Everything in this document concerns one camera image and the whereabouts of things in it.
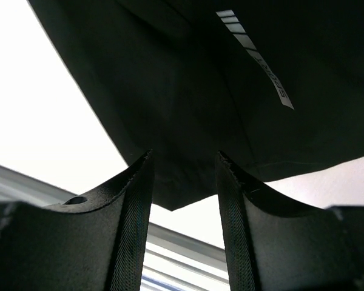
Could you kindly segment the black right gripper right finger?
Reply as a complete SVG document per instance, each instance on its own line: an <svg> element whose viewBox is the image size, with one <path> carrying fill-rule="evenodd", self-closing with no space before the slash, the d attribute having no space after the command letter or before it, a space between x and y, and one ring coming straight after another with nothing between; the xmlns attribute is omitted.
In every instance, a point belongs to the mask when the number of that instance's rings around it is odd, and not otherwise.
<svg viewBox="0 0 364 291"><path fill-rule="evenodd" d="M224 152L215 176L232 290L364 290L364 206L294 200Z"/></svg>

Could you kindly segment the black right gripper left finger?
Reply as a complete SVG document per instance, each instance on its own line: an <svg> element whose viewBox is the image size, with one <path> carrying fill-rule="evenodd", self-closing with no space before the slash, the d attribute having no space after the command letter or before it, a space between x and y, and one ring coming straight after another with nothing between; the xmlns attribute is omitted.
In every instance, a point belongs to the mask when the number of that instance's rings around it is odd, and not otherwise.
<svg viewBox="0 0 364 291"><path fill-rule="evenodd" d="M139 290L152 152L63 204L0 202L0 290Z"/></svg>

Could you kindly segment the black shorts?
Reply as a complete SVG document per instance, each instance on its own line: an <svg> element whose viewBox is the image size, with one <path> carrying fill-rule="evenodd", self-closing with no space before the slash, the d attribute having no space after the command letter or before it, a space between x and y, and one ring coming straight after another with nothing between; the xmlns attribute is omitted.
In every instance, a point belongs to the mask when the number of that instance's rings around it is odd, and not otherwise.
<svg viewBox="0 0 364 291"><path fill-rule="evenodd" d="M225 152L264 182L364 156L364 1L31 1L153 202L215 193Z"/></svg>

